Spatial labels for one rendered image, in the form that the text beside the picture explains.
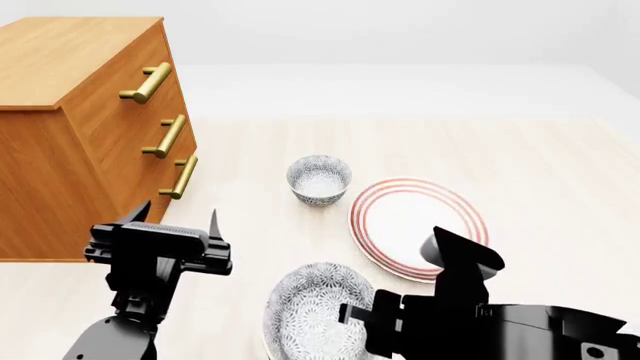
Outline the small patterned grey bowl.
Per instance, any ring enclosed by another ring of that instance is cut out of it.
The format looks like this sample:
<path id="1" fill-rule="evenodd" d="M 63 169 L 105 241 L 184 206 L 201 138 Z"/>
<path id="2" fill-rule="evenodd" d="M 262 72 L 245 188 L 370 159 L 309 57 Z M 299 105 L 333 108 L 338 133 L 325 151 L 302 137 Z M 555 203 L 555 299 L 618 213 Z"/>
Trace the small patterned grey bowl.
<path id="1" fill-rule="evenodd" d="M 346 193 L 352 180 L 352 170 L 339 158 L 309 155 L 288 167 L 286 179 L 292 193 L 302 203 L 329 206 Z"/>

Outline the white plate with red rings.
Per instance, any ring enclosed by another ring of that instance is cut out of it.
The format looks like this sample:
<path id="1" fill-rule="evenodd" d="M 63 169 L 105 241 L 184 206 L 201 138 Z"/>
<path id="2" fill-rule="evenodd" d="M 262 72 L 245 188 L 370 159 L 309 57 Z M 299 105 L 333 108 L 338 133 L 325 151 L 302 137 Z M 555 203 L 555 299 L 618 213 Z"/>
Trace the white plate with red rings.
<path id="1" fill-rule="evenodd" d="M 433 227 L 489 245 L 484 219 L 456 192 L 424 179 L 383 179 L 361 191 L 348 212 L 351 236 L 377 266 L 400 278 L 434 283 L 441 272 L 420 248 Z"/>

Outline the wooden drawer cabinet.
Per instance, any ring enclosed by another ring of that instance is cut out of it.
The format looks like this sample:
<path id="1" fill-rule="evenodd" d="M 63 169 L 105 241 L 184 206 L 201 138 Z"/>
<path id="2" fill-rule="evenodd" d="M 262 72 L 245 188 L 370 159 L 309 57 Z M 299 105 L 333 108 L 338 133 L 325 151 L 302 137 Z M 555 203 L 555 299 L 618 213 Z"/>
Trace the wooden drawer cabinet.
<path id="1" fill-rule="evenodd" d="M 146 104 L 120 99 L 172 72 Z M 143 154 L 186 116 L 167 158 Z M 151 200 L 162 220 L 197 149 L 161 17 L 26 17 L 0 27 L 0 263 L 80 262 L 94 224 Z"/>

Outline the large patterned grey bowl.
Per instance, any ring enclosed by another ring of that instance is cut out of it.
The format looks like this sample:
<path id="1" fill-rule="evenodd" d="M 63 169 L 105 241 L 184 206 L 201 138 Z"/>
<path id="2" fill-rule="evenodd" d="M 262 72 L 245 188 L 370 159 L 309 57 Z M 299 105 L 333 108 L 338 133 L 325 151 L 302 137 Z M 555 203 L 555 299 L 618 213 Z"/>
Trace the large patterned grey bowl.
<path id="1" fill-rule="evenodd" d="M 340 305 L 369 310 L 374 289 L 338 263 L 310 263 L 289 272 L 266 302 L 262 333 L 269 360 L 373 360 L 363 323 L 338 321 Z"/>

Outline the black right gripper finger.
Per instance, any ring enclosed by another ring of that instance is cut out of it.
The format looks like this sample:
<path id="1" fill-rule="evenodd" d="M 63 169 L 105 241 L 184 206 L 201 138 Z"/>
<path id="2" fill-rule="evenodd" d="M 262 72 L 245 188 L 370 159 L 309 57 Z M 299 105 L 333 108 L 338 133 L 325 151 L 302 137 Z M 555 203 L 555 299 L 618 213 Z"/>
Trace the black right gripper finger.
<path id="1" fill-rule="evenodd" d="M 372 323 L 374 314 L 365 308 L 355 305 L 341 304 L 339 308 L 338 322 L 347 325 L 350 320 L 359 320 L 363 323 Z"/>
<path id="2" fill-rule="evenodd" d="M 395 345 L 395 329 L 392 326 L 369 324 L 366 326 L 366 350 L 368 353 L 391 357 Z"/>

